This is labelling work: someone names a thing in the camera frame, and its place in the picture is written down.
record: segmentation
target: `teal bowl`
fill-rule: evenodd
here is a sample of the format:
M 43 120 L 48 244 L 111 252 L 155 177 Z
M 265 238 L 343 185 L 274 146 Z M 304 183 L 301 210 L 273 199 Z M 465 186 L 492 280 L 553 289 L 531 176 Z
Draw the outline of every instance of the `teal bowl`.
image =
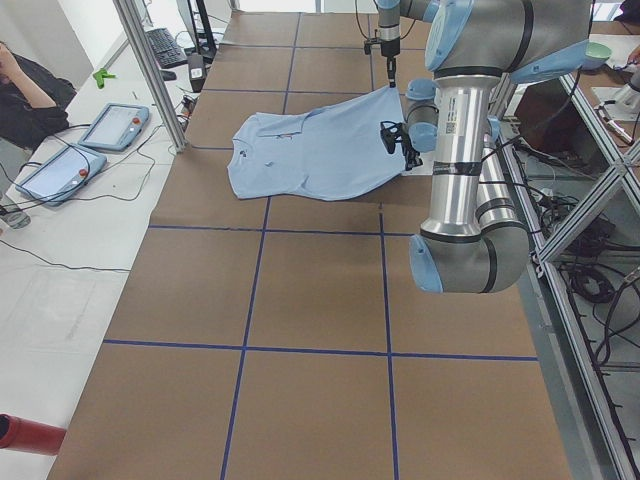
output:
M 587 44 L 587 55 L 582 64 L 583 70 L 595 70 L 605 64 L 611 57 L 611 49 L 601 43 L 589 42 Z

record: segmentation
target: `red object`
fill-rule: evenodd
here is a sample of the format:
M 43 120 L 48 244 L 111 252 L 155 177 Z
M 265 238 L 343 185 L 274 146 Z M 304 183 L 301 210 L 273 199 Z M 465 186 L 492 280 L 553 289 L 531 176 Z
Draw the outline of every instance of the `red object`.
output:
M 57 455 L 67 431 L 24 418 L 0 415 L 0 448 Z

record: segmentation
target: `black cable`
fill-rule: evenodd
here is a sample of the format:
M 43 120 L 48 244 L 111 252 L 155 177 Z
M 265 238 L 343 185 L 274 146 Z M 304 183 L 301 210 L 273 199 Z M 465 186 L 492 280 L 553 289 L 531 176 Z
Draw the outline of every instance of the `black cable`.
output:
M 480 185 L 510 185 L 512 187 L 522 187 L 522 188 L 526 188 L 529 191 L 535 192 L 538 195 L 540 195 L 542 198 L 549 198 L 549 196 L 544 193 L 541 190 L 538 190 L 537 188 L 534 188 L 530 185 L 527 185 L 525 183 L 519 183 L 519 182 L 508 182 L 506 180 L 495 180 L 495 181 L 486 181 L 486 182 L 478 182 Z
M 536 123 L 535 125 L 527 128 L 527 129 L 525 129 L 524 131 L 522 131 L 521 133 L 519 133 L 515 137 L 509 139 L 508 141 L 506 141 L 504 143 L 501 143 L 496 148 L 494 148 L 489 153 L 487 153 L 484 157 L 482 157 L 480 159 L 480 162 L 486 161 L 492 155 L 495 155 L 496 153 L 501 152 L 502 150 L 504 150 L 509 145 L 512 145 L 515 142 L 519 141 L 520 139 L 524 138 L 525 134 L 531 133 L 531 132 L 534 132 L 534 131 L 538 130 L 539 128 L 545 126 L 546 124 L 552 122 L 558 116 L 560 116 L 560 114 L 562 112 L 564 112 L 564 109 L 567 108 L 569 106 L 569 104 L 571 103 L 571 100 L 572 100 L 573 96 L 575 95 L 576 90 L 578 89 L 578 83 L 580 82 L 580 77 L 581 76 L 582 76 L 582 67 L 578 69 L 578 74 L 576 75 L 576 79 L 575 79 L 575 82 L 573 83 L 573 87 L 571 87 L 571 91 L 569 92 L 569 96 L 567 97 L 565 102 L 562 104 L 562 106 L 553 115 L 551 115 L 549 118 L 547 118 L 545 120 L 541 120 L 540 122 Z
M 219 22 L 226 23 L 227 25 L 229 24 L 229 22 L 228 22 L 228 21 L 226 21 L 226 20 L 222 20 L 221 18 L 218 18 L 218 17 L 216 17 L 216 16 L 214 16 L 214 15 L 209 15 L 209 14 L 207 14 L 207 17 L 211 17 L 211 18 L 213 18 L 214 20 L 218 20 Z
M 633 122 L 633 132 L 631 133 L 631 142 L 635 143 L 636 141 L 636 129 L 638 128 L 638 120 L 640 120 L 640 111 L 638 111 L 638 115 L 636 115 L 636 121 Z
M 409 34 L 411 33 L 411 30 L 413 30 L 413 27 L 416 24 L 416 20 L 413 21 L 413 23 L 411 23 L 411 26 L 409 27 L 409 30 L 407 30 L 407 33 L 405 33 L 402 37 L 400 37 L 400 40 L 404 40 L 405 38 L 407 38 L 409 36 Z
M 356 7 L 356 23 L 358 24 L 358 30 L 360 30 L 360 35 L 362 35 L 362 38 L 364 38 L 365 40 L 369 40 L 369 37 L 367 35 L 364 34 L 364 30 L 362 30 L 362 25 L 360 25 L 360 16 L 358 14 L 358 0 L 353 0 L 355 7 Z
M 640 245 L 624 245 L 621 243 L 612 242 L 607 240 L 607 250 L 613 250 L 617 252 L 640 252 Z
M 140 145 L 135 149 L 135 150 L 132 150 L 131 152 L 129 152 L 126 156 L 124 156 L 124 157 L 123 157 L 121 160 L 119 160 L 118 162 L 113 163 L 113 164 L 109 165 L 107 168 L 102 169 L 100 172 L 96 173 L 96 174 L 94 175 L 94 177 L 93 177 L 93 178 L 96 178 L 96 177 L 98 177 L 99 175 L 102 175 L 102 174 L 103 174 L 103 173 L 105 173 L 107 170 L 111 170 L 113 167 L 115 167 L 115 166 L 117 166 L 117 165 L 121 164 L 122 162 L 124 162 L 125 160 L 127 160 L 127 159 L 128 159 L 129 157 L 131 157 L 131 155 L 133 155 L 134 153 L 138 153 L 139 155 L 141 155 L 141 156 L 143 156 L 143 157 L 145 157 L 145 158 L 150 159 L 150 160 L 152 161 L 152 164 L 151 164 L 151 166 L 149 167 L 149 170 L 147 170 L 146 174 L 144 175 L 144 177 L 143 177 L 143 179 L 142 179 L 142 182 L 140 183 L 140 188 L 138 189 L 138 192 L 137 192 L 133 197 L 131 197 L 131 198 L 124 198 L 124 197 L 118 197 L 117 195 L 111 195 L 111 194 L 108 194 L 108 195 L 98 195 L 98 196 L 96 196 L 96 197 L 90 197 L 90 198 L 77 198 L 77 197 L 71 197 L 71 198 L 67 198 L 67 199 L 65 199 L 65 200 L 64 200 L 64 202 L 69 202 L 69 201 L 81 201 L 81 202 L 88 202 L 88 201 L 98 200 L 98 199 L 102 199 L 102 198 L 114 198 L 114 199 L 116 199 L 116 200 L 121 200 L 121 201 L 125 201 L 125 202 L 132 202 L 132 201 L 134 201 L 134 200 L 137 200 L 137 199 L 138 199 L 138 197 L 140 196 L 140 194 L 142 193 L 142 188 L 144 187 L 144 185 L 145 185 L 145 183 L 146 183 L 146 180 L 149 178 L 149 176 L 151 175 L 151 171 L 153 170 L 153 168 L 154 168 L 154 167 L 155 167 L 155 165 L 156 165 L 156 161 L 155 161 L 155 159 L 154 159 L 154 158 L 152 158 L 152 157 L 150 157 L 149 155 L 146 155 L 146 154 L 142 153 L 142 152 L 140 151 L 140 149 L 141 149 L 143 146 L 145 146 L 145 145 L 146 145 L 146 144 L 151 140 L 151 138 L 153 138 L 153 136 L 157 133 L 157 131 L 158 131 L 161 127 L 164 127 L 164 125 L 162 125 L 162 124 L 161 124 L 161 125 L 157 125 L 157 126 L 152 130 L 151 134 L 150 134 L 150 135 L 149 135 L 149 136 L 148 136 L 148 137 L 147 137 L 147 138 L 146 138 L 146 139 L 145 139 L 145 140 L 144 140 L 144 141 L 143 141 L 143 142 L 142 142 L 142 143 L 141 143 L 141 144 L 140 144 Z M 73 145 L 68 144 L 65 140 L 63 140 L 63 139 L 61 139 L 61 138 L 59 138 L 59 137 L 57 137 L 57 136 L 55 136 L 55 137 L 56 137 L 58 140 L 60 140 L 60 141 L 62 141 L 62 142 L 64 142 L 64 143 L 66 143 L 67 145 L 69 145 L 69 146 L 73 147 Z M 0 169 L 2 169 L 2 170 L 4 171 L 4 167 L 2 166 L 2 164 L 0 164 Z M 57 193 L 57 194 L 55 194 L 55 195 L 50 195 L 50 196 L 47 196 L 47 197 L 41 197 L 41 198 L 33 199 L 33 200 L 26 200 L 26 201 L 24 201 L 24 202 L 17 202 L 15 205 L 19 206 L 19 208 L 20 208 L 21 210 L 23 210 L 23 211 L 24 211 L 24 210 L 30 210 L 30 209 L 32 209 L 32 208 L 39 207 L 39 206 L 44 205 L 44 204 L 46 204 L 46 203 L 49 203 L 49 202 L 51 202 L 51 201 L 55 201 L 57 198 L 60 198 L 62 195 L 65 195 L 65 194 L 69 193 L 70 191 L 74 191 L 75 189 L 80 188 L 80 187 L 81 187 L 82 185 L 84 185 L 84 184 L 85 184 L 85 182 L 81 182 L 81 183 L 79 183 L 78 185 L 75 185 L 73 188 L 71 188 L 71 189 L 69 189 L 69 190 L 65 190 L 65 191 L 63 191 L 63 192 L 58 192 L 58 193 Z
M 598 347 L 594 352 L 594 355 L 597 360 L 598 357 L 600 356 L 600 352 L 604 348 L 604 352 L 605 352 L 604 358 L 598 361 L 598 366 L 600 367 L 605 366 L 609 361 L 609 359 L 611 358 L 611 335 L 609 335 L 609 330 L 611 329 L 611 320 L 613 319 L 613 314 L 616 311 L 616 307 L 618 306 L 618 303 L 620 302 L 622 293 L 625 291 L 627 287 L 628 285 L 623 284 L 620 288 L 618 288 L 618 290 L 616 290 L 616 294 L 613 297 L 613 301 L 611 302 L 611 306 L 609 307 L 609 311 L 607 312 L 607 318 L 604 321 L 604 339 L 602 340 L 602 342 L 600 342 L 600 344 L 598 345 Z
M 16 250 L 18 252 L 23 252 L 26 254 L 31 255 L 32 257 L 37 258 L 38 260 L 46 263 L 47 265 L 50 265 L 52 267 L 63 267 L 66 268 L 67 270 L 93 270 L 93 271 L 97 271 L 97 272 L 115 272 L 115 273 L 129 273 L 131 270 L 127 270 L 126 268 L 98 268 L 98 267 L 71 267 L 69 265 L 65 265 L 64 263 L 54 263 L 54 262 L 50 262 L 49 260 L 46 260 L 44 258 L 42 258 L 40 255 L 37 255 L 29 250 L 25 250 L 24 248 L 20 248 L 20 247 L 16 247 L 15 245 L 11 245 L 10 243 L 5 242 L 4 240 L 0 239 L 0 243 L 2 243 L 3 245 Z
M 596 4 L 596 0 L 591 0 L 591 15 L 589 16 L 589 29 L 588 29 L 588 33 L 587 33 L 587 38 L 589 38 L 589 35 L 591 35 L 591 29 L 593 28 L 593 14 L 594 14 L 594 9 L 595 9 L 595 4 Z M 524 135 L 526 133 L 533 132 L 533 131 L 539 129 L 540 127 L 542 127 L 542 126 L 550 123 L 551 121 L 555 120 L 564 111 L 564 109 L 567 108 L 569 106 L 569 104 L 571 103 L 571 100 L 573 99 L 573 96 L 575 95 L 576 90 L 578 89 L 578 83 L 580 83 L 580 77 L 581 76 L 582 76 L 582 67 L 578 68 L 578 73 L 576 75 L 576 80 L 575 80 L 575 82 L 573 82 L 573 87 L 571 87 L 571 91 L 569 92 L 569 96 L 567 97 L 567 99 L 562 104 L 560 109 L 558 109 L 557 112 L 555 112 L 553 115 L 551 115 L 546 120 L 542 120 L 542 121 L 538 122 L 537 124 L 533 125 L 532 127 L 529 127 L 528 129 L 526 129 L 525 131 L 523 131 L 519 135 L 516 135 L 515 137 L 513 137 L 509 141 L 500 144 L 499 146 L 494 148 L 491 152 L 489 152 L 484 157 L 482 157 L 480 159 L 480 162 L 484 162 L 485 160 L 487 160 L 487 158 L 489 158 L 492 155 L 504 150 L 508 145 L 513 144 L 514 142 L 520 140 L 521 138 L 524 138 Z
M 577 257 L 576 260 L 569 264 L 567 262 L 563 262 L 560 266 L 560 271 L 565 271 L 569 274 L 569 282 L 566 282 L 567 287 L 569 287 L 569 285 L 571 286 L 571 289 L 569 289 L 568 291 L 570 293 L 578 293 L 580 296 L 582 296 L 583 298 L 585 298 L 585 300 L 591 302 L 593 304 L 592 307 L 592 314 L 593 314 L 593 318 L 598 321 L 603 327 L 604 327 L 604 333 L 603 333 L 603 339 L 602 341 L 598 344 L 597 348 L 595 349 L 595 351 L 593 352 L 594 355 L 594 359 L 596 362 L 596 365 L 599 367 L 605 366 L 606 363 L 609 361 L 609 359 L 611 358 L 611 338 L 618 335 L 621 338 L 624 338 L 625 340 L 627 340 L 628 342 L 632 343 L 634 346 L 636 347 L 640 347 L 640 345 L 635 344 L 634 342 L 632 342 L 631 340 L 627 339 L 626 337 L 622 336 L 621 334 L 626 332 L 627 330 L 629 330 L 630 328 L 634 327 L 635 325 L 637 325 L 638 323 L 640 323 L 640 311 L 637 315 L 637 317 L 632 320 L 631 322 L 629 322 L 628 324 L 626 324 L 625 326 L 614 330 L 613 328 L 611 328 L 611 322 L 613 320 L 613 314 L 616 311 L 616 308 L 618 307 L 620 298 L 622 297 L 622 293 L 629 287 L 633 288 L 633 290 L 636 293 L 636 296 L 638 298 L 638 300 L 640 300 L 640 289 L 635 285 L 635 283 L 639 280 L 636 279 L 633 282 L 630 283 L 626 283 L 625 281 L 623 281 L 623 283 L 620 285 L 620 287 L 618 287 L 617 289 L 613 288 L 613 285 L 611 284 L 610 281 L 607 280 L 607 284 L 606 286 L 599 286 L 600 289 L 600 295 L 596 295 L 593 294 L 592 292 L 588 292 L 587 294 L 583 294 L 583 292 L 580 291 L 580 284 L 575 281 L 576 278 L 576 273 L 578 274 L 587 274 L 587 275 L 592 275 L 594 278 L 597 277 L 598 279 L 602 279 L 604 276 L 602 274 L 594 274 L 594 272 L 597 272 L 598 268 L 603 268 L 605 270 L 609 270 L 613 273 L 615 273 L 616 275 L 619 275 L 621 277 L 625 277 L 626 274 L 621 272 L 620 270 L 617 270 L 613 267 L 610 267 L 608 265 L 604 265 L 601 263 L 587 263 L 587 264 L 578 264 L 577 263 Z M 602 303 L 611 303 L 609 310 L 607 312 L 607 317 L 606 320 L 603 322 L 601 321 L 596 312 L 595 312 L 595 306 L 596 304 L 602 304 Z M 598 360 L 598 357 L 600 356 L 601 352 L 604 350 L 605 352 L 605 356 L 602 360 Z
M 596 266 L 596 267 L 598 267 L 598 268 L 604 268 L 605 270 L 609 270 L 609 271 L 611 271 L 611 272 L 613 272 L 613 273 L 615 273 L 615 274 L 617 274 L 617 275 L 619 275 L 619 276 L 621 276 L 621 277 L 623 277 L 623 278 L 626 276 L 626 275 L 625 275 L 623 272 L 621 272 L 620 270 L 617 270 L 617 269 L 615 269 L 615 268 L 613 268 L 613 267 L 610 267 L 610 266 L 608 266 L 608 265 L 604 265 L 604 264 L 601 264 L 601 263 L 591 264 L 591 265 L 592 265 L 592 266 Z M 632 283 L 631 283 L 631 286 L 632 286 L 633 290 L 636 292 L 636 295 L 637 295 L 637 297 L 638 297 L 638 300 L 640 300 L 640 289 L 638 288 L 638 286 L 637 286 L 637 285 L 635 285 L 635 282 L 632 282 Z M 598 315 L 597 315 L 597 314 L 596 314 L 596 312 L 595 312 L 595 304 L 594 304 L 594 307 L 593 307 L 593 309 L 592 309 L 592 314 L 593 314 L 593 318 L 595 318 L 595 320 L 596 320 L 598 323 L 600 323 L 600 324 L 604 327 L 604 326 L 605 326 L 605 323 L 604 323 L 602 320 L 600 320 L 600 319 L 598 318 Z M 640 322 L 640 315 L 638 315 L 638 318 L 636 318 L 634 321 L 632 321 L 631 323 L 627 324 L 626 326 L 624 326 L 624 327 L 620 328 L 619 330 L 613 330 L 613 329 L 611 329 L 611 328 L 610 328 L 610 329 L 609 329 L 609 331 L 610 331 L 610 335 L 611 335 L 611 336 L 616 336 L 616 335 L 617 335 L 617 336 L 619 336 L 620 338 L 623 338 L 623 339 L 624 339 L 624 340 L 626 340 L 627 342 L 631 343 L 632 345 L 634 345 L 634 346 L 636 346 L 636 347 L 640 348 L 640 345 L 639 345 L 639 344 L 637 344 L 637 343 L 633 342 L 632 340 L 628 339 L 627 337 L 625 337 L 625 336 L 621 335 L 622 333 L 626 332 L 626 331 L 627 331 L 627 330 L 629 330 L 630 328 L 634 327 L 638 322 Z

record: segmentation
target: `keyboard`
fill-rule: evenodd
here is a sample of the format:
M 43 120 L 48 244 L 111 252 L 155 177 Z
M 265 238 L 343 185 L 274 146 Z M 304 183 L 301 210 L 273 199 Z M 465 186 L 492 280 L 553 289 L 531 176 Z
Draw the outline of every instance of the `keyboard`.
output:
M 145 32 L 151 44 L 151 50 L 160 64 L 160 68 L 173 68 L 187 63 L 184 50 L 178 46 L 175 39 L 166 28 L 155 28 Z

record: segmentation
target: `brown cardboard surface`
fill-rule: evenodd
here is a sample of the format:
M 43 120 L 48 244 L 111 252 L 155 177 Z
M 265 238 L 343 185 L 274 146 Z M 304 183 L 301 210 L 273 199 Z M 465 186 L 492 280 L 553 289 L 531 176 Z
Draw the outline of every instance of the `brown cardboard surface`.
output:
M 413 20 L 409 18 L 400 19 L 400 33 L 403 37 L 406 36 L 406 38 L 402 39 L 400 48 L 403 51 L 406 51 L 408 48 L 415 48 L 422 50 L 424 54 L 424 50 L 427 46 L 427 40 L 429 39 L 429 32 L 431 31 L 431 24 L 416 21 L 413 28 L 411 28 L 412 23 Z
M 370 92 L 371 59 L 355 49 L 299 48 L 293 59 L 290 90 Z
M 640 35 L 640 25 L 638 24 L 633 24 L 629 22 L 615 22 L 615 23 L 622 23 L 622 25 L 624 25 L 624 27 L 629 31 L 631 35 Z
M 409 268 L 409 239 L 385 238 L 395 352 L 535 356 L 518 289 L 428 294 Z
M 389 418 L 386 358 L 249 352 L 226 478 L 389 480 Z
M 284 230 L 377 233 L 380 231 L 379 212 L 378 203 L 362 199 L 323 202 L 281 195 L 271 199 L 268 227 Z
M 247 118 L 256 112 L 281 114 L 284 97 L 284 93 L 203 91 L 187 139 L 195 147 L 231 148 Z
M 429 213 L 430 176 L 398 176 L 381 187 L 344 202 L 323 202 L 292 195 L 273 197 L 268 227 L 330 232 L 414 233 Z
M 370 35 L 368 15 L 360 14 L 358 18 L 365 35 Z M 364 55 L 363 45 L 355 14 L 305 14 L 300 19 L 298 47 L 350 47 Z
M 242 345 L 259 232 L 150 229 L 105 338 Z
M 396 177 L 365 197 L 382 202 L 386 233 L 416 233 L 429 216 L 431 177 Z
M 287 115 L 307 113 L 314 108 L 327 107 L 356 98 L 355 94 L 335 93 L 290 93 L 287 97 Z
M 103 345 L 48 479 L 217 478 L 239 356 Z
M 534 362 L 396 358 L 404 480 L 569 480 Z
M 627 28 L 627 24 L 622 22 L 593 22 L 591 33 L 599 33 L 602 35 L 638 35 Z
M 234 12 L 224 34 L 224 43 L 293 46 L 298 27 L 297 13 Z
M 188 147 L 178 155 L 151 213 L 151 225 L 262 228 L 266 199 L 238 200 L 227 165 L 232 152 Z
M 433 78 L 433 74 L 427 71 L 424 65 L 423 50 L 404 50 L 396 60 L 396 84 L 401 93 L 407 91 L 407 85 L 416 78 Z M 387 79 L 387 63 L 384 57 L 375 55 L 373 60 L 373 76 L 376 88 L 389 84 Z
M 343 31 L 353 15 L 328 20 L 323 38 L 325 20 L 314 15 L 236 12 L 225 43 L 291 46 L 298 26 L 303 44 L 356 41 L 355 25 Z M 401 82 L 424 76 L 426 31 L 418 22 L 403 42 L 420 51 L 398 58 Z M 267 67 L 249 58 L 260 48 L 224 48 L 239 56 L 221 62 L 208 85 L 266 88 Z M 293 50 L 262 48 L 276 57 Z M 242 65 L 225 70 L 243 55 Z M 378 77 L 382 65 L 379 51 L 373 55 L 297 48 L 291 90 L 369 92 L 371 62 Z M 272 87 L 281 87 L 282 65 L 266 73 Z M 231 139 L 242 123 L 259 111 L 283 113 L 285 103 L 286 113 L 303 113 L 350 97 L 202 93 L 187 136 L 227 150 L 190 147 L 176 158 L 106 338 L 207 347 L 104 344 L 50 480 L 218 478 L 239 374 L 225 480 L 389 480 L 391 363 L 403 479 L 568 478 L 537 363 L 386 356 L 380 213 L 386 233 L 418 231 L 430 177 L 398 177 L 348 202 L 274 197 L 268 228 L 316 233 L 267 232 L 262 250 L 261 232 L 233 230 L 260 229 L 266 213 L 266 200 L 239 201 L 228 183 Z M 411 279 L 407 244 L 406 236 L 385 237 L 394 352 L 535 355 L 515 288 L 426 295 Z M 240 369 L 239 351 L 210 347 L 242 345 L 249 316 Z M 319 351 L 256 351 L 263 347 Z
M 625 81 L 620 73 L 614 72 L 609 67 L 602 67 L 592 72 L 582 72 L 580 76 L 580 90 L 584 93 L 592 107 L 600 103 L 593 93 L 593 87 L 622 87 Z
M 205 89 L 285 91 L 293 48 L 222 45 Z
M 249 343 L 386 351 L 380 238 L 269 233 Z

